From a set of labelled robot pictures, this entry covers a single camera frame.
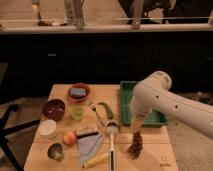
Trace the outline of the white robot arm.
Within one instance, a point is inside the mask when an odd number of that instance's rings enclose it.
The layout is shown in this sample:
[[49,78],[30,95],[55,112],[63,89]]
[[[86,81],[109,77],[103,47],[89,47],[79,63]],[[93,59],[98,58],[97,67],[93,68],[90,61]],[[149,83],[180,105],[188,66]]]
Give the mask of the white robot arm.
[[169,91],[171,86],[171,77],[163,71],[153,72],[136,84],[130,101],[131,131],[138,131],[146,115],[155,110],[213,139],[213,106],[176,95]]

